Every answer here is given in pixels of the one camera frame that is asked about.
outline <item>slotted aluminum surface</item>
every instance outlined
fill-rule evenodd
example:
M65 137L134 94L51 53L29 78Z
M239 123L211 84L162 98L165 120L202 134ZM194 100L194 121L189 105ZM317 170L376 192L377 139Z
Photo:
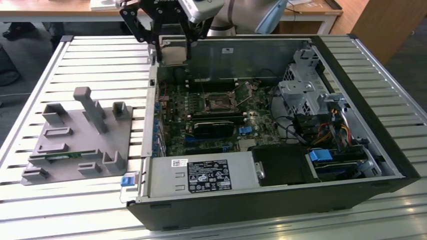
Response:
M45 123L41 112L47 103L61 102L69 110L82 108L73 98L79 86L91 87L93 98L101 100L103 107L121 100L135 108L129 171L141 167L147 45L131 36L75 37L71 43L59 46L0 150L0 239L342 240L356 236L424 239L427 234L426 113L357 40L348 36L322 38L422 175L418 182L350 210L165 232L145 229L127 211L121 202L121 177L22 186L22 172Z

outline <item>blue latch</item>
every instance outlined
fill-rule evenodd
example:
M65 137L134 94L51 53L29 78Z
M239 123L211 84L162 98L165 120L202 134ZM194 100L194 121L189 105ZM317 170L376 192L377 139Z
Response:
M246 126L239 128L239 134L250 134L253 132L253 127Z
M131 187L135 185L135 176L123 176L121 181L122 187Z
M316 161L332 161L333 156L330 150L328 149L314 149L310 153L310 159L313 162Z

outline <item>barcode label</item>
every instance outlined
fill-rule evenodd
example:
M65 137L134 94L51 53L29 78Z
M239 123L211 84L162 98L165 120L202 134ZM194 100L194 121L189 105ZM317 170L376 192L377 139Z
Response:
M173 168L187 167L189 159L173 159Z
M222 49L222 54L233 54L235 52L234 48L223 48Z

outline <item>warning label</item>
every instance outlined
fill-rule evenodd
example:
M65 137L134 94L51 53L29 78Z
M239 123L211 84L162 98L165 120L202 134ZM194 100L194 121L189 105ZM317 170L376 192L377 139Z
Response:
M189 162L187 170L193 194L233 189L227 160Z

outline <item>green circuit board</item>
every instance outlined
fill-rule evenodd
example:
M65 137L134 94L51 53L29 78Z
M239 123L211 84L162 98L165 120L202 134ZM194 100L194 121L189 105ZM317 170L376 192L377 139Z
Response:
M182 85L161 89L163 98L163 122L167 156L246 151L245 145L269 145L281 142L278 127L270 115L269 98L271 86L254 87L251 81L239 81L231 92L191 93ZM245 113L245 124L235 125L231 137L198 140L193 135L194 122L190 115L206 113ZM251 127L242 134L239 128Z

